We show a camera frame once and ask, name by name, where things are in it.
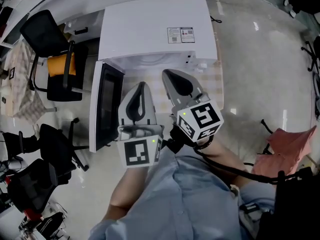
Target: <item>black cable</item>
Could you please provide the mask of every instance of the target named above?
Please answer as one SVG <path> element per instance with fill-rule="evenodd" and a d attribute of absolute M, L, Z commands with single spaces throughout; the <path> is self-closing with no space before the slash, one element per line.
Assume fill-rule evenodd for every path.
<path fill-rule="evenodd" d="M 253 163 L 250 163 L 250 162 L 244 162 L 243 163 L 245 166 L 254 166 L 254 164 Z"/>
<path fill-rule="evenodd" d="M 17 170 L 14 174 L 16 174 L 16 173 L 20 172 L 20 171 L 21 171 L 21 169 L 22 169 L 22 160 L 18 160 L 18 161 L 20 162 L 20 169 L 19 169 L 19 170 Z"/>
<path fill-rule="evenodd" d="M 211 18 L 211 21 L 212 21 L 212 22 L 222 23 L 222 20 L 220 20 L 220 19 L 215 19 L 215 18 L 213 18 L 211 15 L 210 15 L 210 18 Z"/>
<path fill-rule="evenodd" d="M 55 202 L 57 205 L 60 205 L 60 207 L 65 211 L 66 214 L 68 214 L 67 210 L 58 202 Z"/>
<path fill-rule="evenodd" d="M 2 165 L 4 164 L 4 170 L 0 171 L 0 173 L 4 173 L 5 170 L 7 170 L 7 171 L 9 170 L 10 162 L 11 162 L 11 160 L 8 162 L 7 165 L 5 165 L 3 162 L 0 162 L 1 163 L 0 167 L 2 167 Z"/>
<path fill-rule="evenodd" d="M 273 185 L 277 185 L 278 181 L 280 181 L 280 180 L 281 181 L 288 180 L 288 179 L 296 177 L 299 174 L 298 172 L 296 172 L 294 174 L 287 175 L 287 176 L 281 177 L 281 178 L 279 178 L 279 177 L 271 178 L 271 177 L 267 177 L 267 176 L 263 176 L 263 175 L 252 174 L 252 173 L 244 171 L 244 170 L 236 169 L 236 168 L 229 167 L 229 166 L 223 165 L 221 163 L 212 161 L 205 154 L 199 152 L 196 149 L 193 149 L 193 150 L 194 150 L 195 153 L 197 153 L 198 155 L 202 156 L 203 159 L 208 164 L 210 164 L 211 166 L 217 167 L 217 168 L 225 170 L 227 172 L 230 172 L 230 173 L 245 177 L 245 178 L 253 180 L 253 181 L 261 182 L 261 183 L 270 183 L 270 184 L 273 184 Z"/>

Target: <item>white floor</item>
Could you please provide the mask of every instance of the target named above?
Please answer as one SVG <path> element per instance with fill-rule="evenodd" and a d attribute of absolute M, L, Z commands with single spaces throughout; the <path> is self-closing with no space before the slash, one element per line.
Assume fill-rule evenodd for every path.
<path fill-rule="evenodd" d="M 316 123 L 311 74 L 307 71 L 310 59 L 300 49 L 304 45 L 301 36 L 307 36 L 308 30 L 263 0 L 207 0 L 207 3 L 211 15 L 222 20 L 221 24 L 214 23 L 224 80 L 225 123 L 217 137 L 244 161 L 254 162 L 269 135 L 260 124 L 261 119 L 272 129 L 286 127 L 289 132 L 305 131 Z M 87 59 L 84 88 L 88 90 L 96 59 Z M 42 73 L 37 80 L 45 87 L 46 70 Z M 42 98 L 48 108 L 58 107 L 58 112 L 47 113 L 39 124 L 68 130 L 70 120 L 79 117 L 74 144 L 87 144 L 90 97 L 55 104 L 45 100 L 45 96 Z M 165 132 L 169 132 L 168 115 L 160 114 L 158 118 L 166 125 Z M 31 125 L 5 117 L 1 117 L 1 130 L 23 131 L 27 137 L 33 134 Z M 317 161 L 318 139 L 317 134 L 311 154 Z M 74 171 L 70 183 L 59 186 L 52 195 L 67 210 L 65 230 L 75 240 L 88 238 L 90 229 L 106 212 L 111 193 L 124 173 L 115 144 L 97 153 L 82 154 L 89 170 Z M 23 155 L 28 163 L 37 157 L 38 152 Z"/>

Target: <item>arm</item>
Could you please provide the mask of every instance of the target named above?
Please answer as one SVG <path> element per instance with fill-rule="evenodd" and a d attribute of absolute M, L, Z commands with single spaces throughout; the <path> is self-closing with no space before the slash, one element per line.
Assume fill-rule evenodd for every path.
<path fill-rule="evenodd" d="M 198 144 L 201 145 L 207 141 L 208 139 L 204 139 Z M 246 167 L 240 160 L 240 158 L 225 146 L 223 146 L 216 137 L 212 140 L 211 144 L 208 147 L 202 149 L 201 152 L 205 154 L 207 158 L 214 162 L 246 171 Z M 233 174 L 222 169 L 218 169 L 216 167 L 213 168 L 216 175 L 221 178 L 227 185 L 233 184 L 241 188 L 247 183 L 251 182 L 251 180 L 248 178 Z"/>
<path fill-rule="evenodd" d="M 129 168 L 115 187 L 102 220 L 124 217 L 145 189 L 148 167 Z"/>

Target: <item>checkered tablecloth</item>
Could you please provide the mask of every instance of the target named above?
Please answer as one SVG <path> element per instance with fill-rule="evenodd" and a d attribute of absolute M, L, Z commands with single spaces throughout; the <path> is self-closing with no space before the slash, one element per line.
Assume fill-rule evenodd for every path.
<path fill-rule="evenodd" d="M 46 113 L 39 94 L 29 88 L 29 69 L 31 65 L 32 49 L 25 40 L 19 41 L 7 54 L 4 69 L 14 68 L 13 78 L 2 80 L 2 87 L 9 85 L 10 95 L 1 94 L 1 114 L 13 118 L 24 119 L 30 124 Z"/>
<path fill-rule="evenodd" d="M 218 60 L 213 66 L 208 67 L 202 73 L 195 71 L 186 72 L 199 81 L 203 89 L 211 99 L 215 99 L 220 110 L 224 108 L 224 81 L 222 63 L 219 50 L 217 33 L 214 33 Z M 151 90 L 156 113 L 171 113 L 173 107 L 168 99 L 164 84 L 162 82 L 162 71 L 160 70 L 127 70 L 123 79 L 122 97 L 137 83 L 144 81 Z"/>

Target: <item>person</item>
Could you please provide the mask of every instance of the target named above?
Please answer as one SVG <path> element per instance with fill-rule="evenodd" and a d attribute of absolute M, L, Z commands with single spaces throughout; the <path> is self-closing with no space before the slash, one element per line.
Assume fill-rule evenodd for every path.
<path fill-rule="evenodd" d="M 216 137 L 201 151 L 212 161 L 246 170 Z M 208 165 L 190 146 L 175 154 L 167 145 L 149 171 L 126 170 L 89 240 L 251 239 L 240 223 L 240 205 L 273 211 L 275 195 L 270 184 Z"/>
<path fill-rule="evenodd" d="M 295 18 L 300 11 L 304 11 L 308 14 L 320 12 L 318 0 L 283 0 L 283 5 L 285 7 L 292 5 L 292 10 L 289 12 L 292 18 Z"/>

